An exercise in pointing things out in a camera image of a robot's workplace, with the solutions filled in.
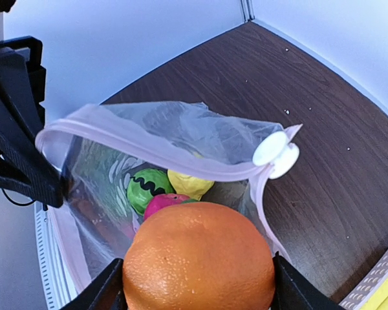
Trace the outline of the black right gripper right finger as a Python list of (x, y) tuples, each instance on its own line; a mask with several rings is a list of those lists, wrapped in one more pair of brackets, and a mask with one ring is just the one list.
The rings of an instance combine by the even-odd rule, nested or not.
[(279, 253), (273, 257), (275, 295), (270, 309), (274, 310), (340, 310), (316, 289), (291, 263)]

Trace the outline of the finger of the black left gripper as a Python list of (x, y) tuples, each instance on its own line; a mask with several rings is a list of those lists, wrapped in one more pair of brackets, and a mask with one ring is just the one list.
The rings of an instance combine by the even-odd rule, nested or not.
[(0, 188), (61, 207), (59, 174), (34, 145), (40, 130), (22, 129), (0, 100)]

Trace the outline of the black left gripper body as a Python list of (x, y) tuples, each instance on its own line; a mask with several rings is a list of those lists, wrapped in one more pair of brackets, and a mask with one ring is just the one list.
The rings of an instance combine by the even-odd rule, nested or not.
[(43, 43), (32, 36), (0, 41), (0, 100), (22, 129), (45, 124), (42, 51)]

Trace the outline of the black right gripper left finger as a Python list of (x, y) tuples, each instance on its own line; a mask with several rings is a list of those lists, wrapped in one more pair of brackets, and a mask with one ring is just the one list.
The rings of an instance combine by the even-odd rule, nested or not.
[(122, 282), (123, 259), (114, 259), (74, 300), (62, 310), (126, 310)]

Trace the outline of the pink perforated plastic basket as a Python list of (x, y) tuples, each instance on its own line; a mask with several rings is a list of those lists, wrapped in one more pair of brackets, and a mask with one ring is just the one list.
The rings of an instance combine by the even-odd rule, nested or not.
[(361, 309), (388, 278), (388, 250), (360, 283), (339, 303), (344, 309)]

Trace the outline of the orange toy orange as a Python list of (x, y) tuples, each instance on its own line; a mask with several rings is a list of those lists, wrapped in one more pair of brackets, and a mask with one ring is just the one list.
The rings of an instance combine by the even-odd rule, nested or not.
[(166, 207), (140, 227), (123, 264), (130, 309), (268, 309), (272, 253), (255, 225), (216, 203)]

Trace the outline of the clear zip top bag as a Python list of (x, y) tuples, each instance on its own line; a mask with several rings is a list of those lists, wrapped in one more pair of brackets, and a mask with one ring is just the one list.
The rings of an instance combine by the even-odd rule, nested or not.
[(67, 182), (64, 204), (49, 217), (77, 292), (125, 256), (143, 222), (127, 193), (146, 168), (225, 184), (214, 201), (248, 217), (270, 250), (286, 255), (263, 192), (296, 163), (299, 130), (181, 101), (86, 105), (46, 125), (36, 148)]

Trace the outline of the red toy apple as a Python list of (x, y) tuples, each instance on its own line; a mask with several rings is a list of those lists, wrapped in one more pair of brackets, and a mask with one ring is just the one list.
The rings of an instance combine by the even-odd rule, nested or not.
[(170, 205), (178, 205), (184, 201), (189, 200), (190, 197), (183, 194), (159, 194), (153, 197), (153, 199), (148, 203), (145, 213), (144, 220), (147, 220), (154, 213), (159, 210), (168, 207)]

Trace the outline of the green toy watermelon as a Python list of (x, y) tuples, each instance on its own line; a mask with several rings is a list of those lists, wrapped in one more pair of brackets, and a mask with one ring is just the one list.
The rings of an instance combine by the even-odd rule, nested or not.
[(135, 173), (127, 187), (127, 199), (137, 214), (143, 215), (148, 203), (159, 194), (175, 193), (167, 174), (158, 169), (143, 169)]

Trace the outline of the yellow toy pear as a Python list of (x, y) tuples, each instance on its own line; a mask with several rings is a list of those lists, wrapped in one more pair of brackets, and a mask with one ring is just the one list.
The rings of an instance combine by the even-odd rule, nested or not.
[(199, 178), (196, 168), (189, 167), (188, 163), (174, 164), (167, 169), (167, 177), (177, 194), (189, 196), (194, 200), (201, 198), (215, 185), (214, 180)]

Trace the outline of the green toy bell pepper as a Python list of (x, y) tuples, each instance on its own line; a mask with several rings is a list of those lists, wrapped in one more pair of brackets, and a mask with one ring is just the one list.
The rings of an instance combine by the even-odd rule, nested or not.
[(180, 204), (196, 203), (196, 202), (200, 202), (200, 201), (190, 198), (188, 200), (182, 201)]

